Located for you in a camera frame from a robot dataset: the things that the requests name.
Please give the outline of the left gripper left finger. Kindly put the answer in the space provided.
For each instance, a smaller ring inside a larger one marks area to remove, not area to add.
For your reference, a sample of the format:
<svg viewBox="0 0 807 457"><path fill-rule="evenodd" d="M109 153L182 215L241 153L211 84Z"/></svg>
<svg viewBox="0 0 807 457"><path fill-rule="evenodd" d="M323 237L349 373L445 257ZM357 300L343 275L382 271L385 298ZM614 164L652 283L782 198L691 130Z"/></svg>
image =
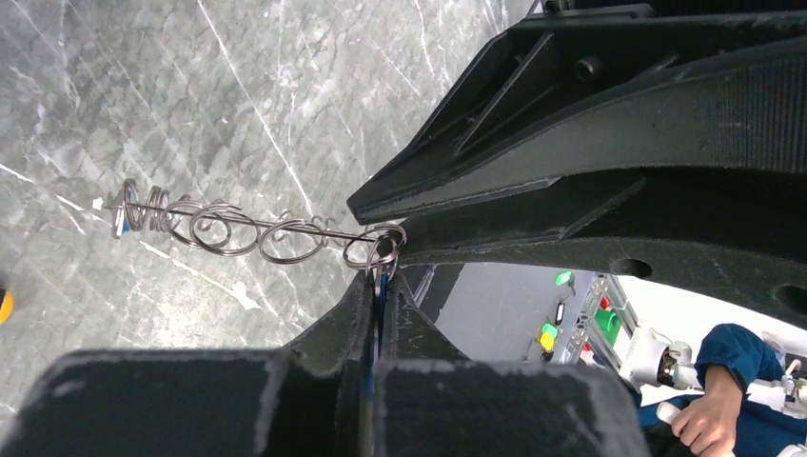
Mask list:
<svg viewBox="0 0 807 457"><path fill-rule="evenodd" d="M79 350L33 384L5 456L365 456L377 280L276 349Z"/></svg>

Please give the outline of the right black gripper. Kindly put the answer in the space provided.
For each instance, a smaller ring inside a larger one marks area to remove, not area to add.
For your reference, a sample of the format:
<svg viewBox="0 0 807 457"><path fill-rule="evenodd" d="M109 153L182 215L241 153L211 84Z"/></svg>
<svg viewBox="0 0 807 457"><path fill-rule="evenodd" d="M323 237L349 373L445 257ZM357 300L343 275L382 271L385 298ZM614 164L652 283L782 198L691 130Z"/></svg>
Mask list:
<svg viewBox="0 0 807 457"><path fill-rule="evenodd" d="M530 125L657 66L798 36L803 1L586 1L530 14L485 44L441 102L444 127ZM645 168L806 170L806 42L644 75L445 170L410 164L348 198L363 224Z"/></svg>

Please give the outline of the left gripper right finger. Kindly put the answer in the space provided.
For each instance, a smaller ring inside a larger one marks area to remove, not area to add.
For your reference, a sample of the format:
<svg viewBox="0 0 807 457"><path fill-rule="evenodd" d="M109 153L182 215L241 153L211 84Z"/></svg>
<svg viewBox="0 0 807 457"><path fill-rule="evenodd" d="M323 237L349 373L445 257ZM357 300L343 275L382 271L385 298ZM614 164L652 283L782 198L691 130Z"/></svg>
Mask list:
<svg viewBox="0 0 807 457"><path fill-rule="evenodd" d="M436 320L403 278L383 280L376 454L647 455L615 374L521 361L556 296L554 279L461 277Z"/></svg>

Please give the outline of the operator blue sleeve forearm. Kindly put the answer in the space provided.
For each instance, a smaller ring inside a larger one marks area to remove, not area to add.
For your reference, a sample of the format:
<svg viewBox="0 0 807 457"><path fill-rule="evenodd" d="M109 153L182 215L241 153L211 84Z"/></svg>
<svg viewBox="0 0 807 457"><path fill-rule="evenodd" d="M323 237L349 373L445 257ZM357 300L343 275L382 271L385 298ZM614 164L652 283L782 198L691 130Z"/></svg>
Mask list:
<svg viewBox="0 0 807 457"><path fill-rule="evenodd" d="M737 324L715 326L701 341L694 363L700 394L668 398L682 411L707 395L741 400L733 456L777 456L788 446L806 443L806 421L790 417L747 399L747 389L756 379L776 381L785 374L777 353L753 331ZM644 404L641 393L630 387L638 409L639 424L653 456L695 456L657 415L656 404Z"/></svg>

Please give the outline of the operator bare hand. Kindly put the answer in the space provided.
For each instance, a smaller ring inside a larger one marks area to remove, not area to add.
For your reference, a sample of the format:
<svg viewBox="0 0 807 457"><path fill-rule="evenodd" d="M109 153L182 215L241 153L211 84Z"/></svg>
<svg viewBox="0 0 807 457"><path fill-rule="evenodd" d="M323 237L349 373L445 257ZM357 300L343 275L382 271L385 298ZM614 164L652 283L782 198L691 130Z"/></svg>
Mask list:
<svg viewBox="0 0 807 457"><path fill-rule="evenodd" d="M733 456L740 405L704 395L676 415L673 434L695 456Z"/></svg>

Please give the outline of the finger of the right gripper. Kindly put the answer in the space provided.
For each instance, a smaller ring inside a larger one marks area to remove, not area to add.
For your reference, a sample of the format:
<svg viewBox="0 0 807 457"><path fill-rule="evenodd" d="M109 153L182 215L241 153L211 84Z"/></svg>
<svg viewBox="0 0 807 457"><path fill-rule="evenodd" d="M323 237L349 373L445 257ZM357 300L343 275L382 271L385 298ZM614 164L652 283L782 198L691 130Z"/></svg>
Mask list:
<svg viewBox="0 0 807 457"><path fill-rule="evenodd" d="M806 179L589 173L407 219L405 265L497 262L633 276L806 325Z"/></svg>

